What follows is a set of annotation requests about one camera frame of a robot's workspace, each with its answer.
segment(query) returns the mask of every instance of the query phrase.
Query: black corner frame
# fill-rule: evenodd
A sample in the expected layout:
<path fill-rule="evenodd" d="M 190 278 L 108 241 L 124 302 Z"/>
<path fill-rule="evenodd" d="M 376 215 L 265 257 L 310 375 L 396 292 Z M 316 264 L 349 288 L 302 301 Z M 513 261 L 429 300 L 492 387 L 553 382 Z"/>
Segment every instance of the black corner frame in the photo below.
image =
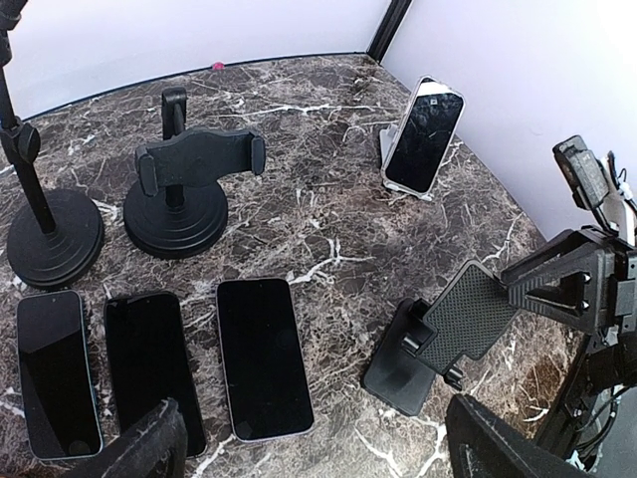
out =
<path fill-rule="evenodd" d="M 380 22 L 378 30 L 376 30 L 376 34 L 367 49 L 367 55 L 376 62 L 380 63 L 385 53 L 387 53 L 387 49 L 398 31 L 398 27 L 400 27 L 402 19 L 405 17 L 410 5 L 411 0 L 391 0 L 387 12 Z"/>

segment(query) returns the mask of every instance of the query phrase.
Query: black knob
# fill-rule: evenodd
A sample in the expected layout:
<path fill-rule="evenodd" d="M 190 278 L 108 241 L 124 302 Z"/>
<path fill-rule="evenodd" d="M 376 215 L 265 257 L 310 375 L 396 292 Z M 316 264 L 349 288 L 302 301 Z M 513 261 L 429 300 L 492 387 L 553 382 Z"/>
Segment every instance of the black knob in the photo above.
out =
<path fill-rule="evenodd" d="M 33 164 L 40 152 L 40 134 L 27 122 L 23 124 L 18 137 L 18 152 L 29 164 Z"/>

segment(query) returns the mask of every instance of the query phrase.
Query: black smartphone screen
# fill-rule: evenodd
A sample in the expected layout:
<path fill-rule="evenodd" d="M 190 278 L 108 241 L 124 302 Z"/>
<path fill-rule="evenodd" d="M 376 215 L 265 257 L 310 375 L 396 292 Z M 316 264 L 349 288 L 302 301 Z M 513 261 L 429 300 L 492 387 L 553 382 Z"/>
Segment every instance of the black smartphone screen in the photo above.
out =
<path fill-rule="evenodd" d="M 314 415 L 288 283 L 224 282 L 217 316 L 235 435 L 252 441 L 310 429 Z"/>
<path fill-rule="evenodd" d="M 421 91 L 426 92 L 430 85 L 439 84 L 426 79 L 421 84 Z M 387 179 L 420 193 L 429 191 L 460 119 L 463 105 L 462 97 L 455 93 L 416 97 L 385 168 Z"/>
<path fill-rule="evenodd" d="M 165 398 L 174 398 L 188 431 L 188 456 L 201 454 L 201 421 L 181 325 L 179 300 L 162 292 L 111 299 L 105 310 L 106 352 L 121 433 Z"/>
<path fill-rule="evenodd" d="M 89 456 L 102 435 L 89 376 L 80 296 L 73 291 L 18 304 L 18 356 L 31 449 L 52 460 Z"/>

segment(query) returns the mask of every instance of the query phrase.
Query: phone stand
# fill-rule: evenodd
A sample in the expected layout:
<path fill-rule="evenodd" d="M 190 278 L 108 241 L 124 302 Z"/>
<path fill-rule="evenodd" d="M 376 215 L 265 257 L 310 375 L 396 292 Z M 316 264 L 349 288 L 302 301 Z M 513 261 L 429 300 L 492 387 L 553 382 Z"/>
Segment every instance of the phone stand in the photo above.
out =
<path fill-rule="evenodd" d="M 220 177 L 266 164 L 263 138 L 242 129 L 185 128 L 186 91 L 161 94 L 163 139 L 137 148 L 139 181 L 126 197 L 123 220 L 132 243 L 160 259 L 182 259 L 212 247 L 228 223 Z"/>
<path fill-rule="evenodd" d="M 17 11 L 0 15 L 0 140 L 29 201 L 11 223 L 7 258 L 26 284 L 56 290 L 79 279 L 94 264 L 104 243 L 104 223 L 97 207 L 80 192 L 43 192 L 33 167 L 40 135 L 13 113 L 4 77 L 4 67 L 11 61 L 7 30 L 20 20 L 24 3 L 16 2 Z"/>
<path fill-rule="evenodd" d="M 436 374 L 462 390 L 458 359 L 480 359 L 517 311 L 505 286 L 469 261 L 431 306 L 411 299 L 400 304 L 363 387 L 400 412 L 417 415 Z"/>
<path fill-rule="evenodd" d="M 378 134 L 380 138 L 380 164 L 378 167 L 384 166 L 387 159 L 389 159 L 389 149 L 391 149 L 391 143 L 396 137 L 397 132 L 398 126 L 393 124 L 386 129 L 382 129 Z"/>

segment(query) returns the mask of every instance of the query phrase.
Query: microphone stand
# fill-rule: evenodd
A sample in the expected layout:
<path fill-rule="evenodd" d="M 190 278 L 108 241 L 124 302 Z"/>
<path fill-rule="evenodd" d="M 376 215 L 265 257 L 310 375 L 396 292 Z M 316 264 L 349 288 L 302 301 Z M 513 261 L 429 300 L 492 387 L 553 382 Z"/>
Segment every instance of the microphone stand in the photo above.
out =
<path fill-rule="evenodd" d="M 0 142 L 14 166 L 28 206 L 13 219 L 7 238 L 11 268 L 26 284 L 57 290 L 83 276 L 104 243 L 104 223 L 94 203 L 79 191 L 45 194 L 33 166 L 40 135 L 13 112 L 4 67 L 11 61 L 8 31 L 20 21 L 26 0 L 0 1 Z"/>

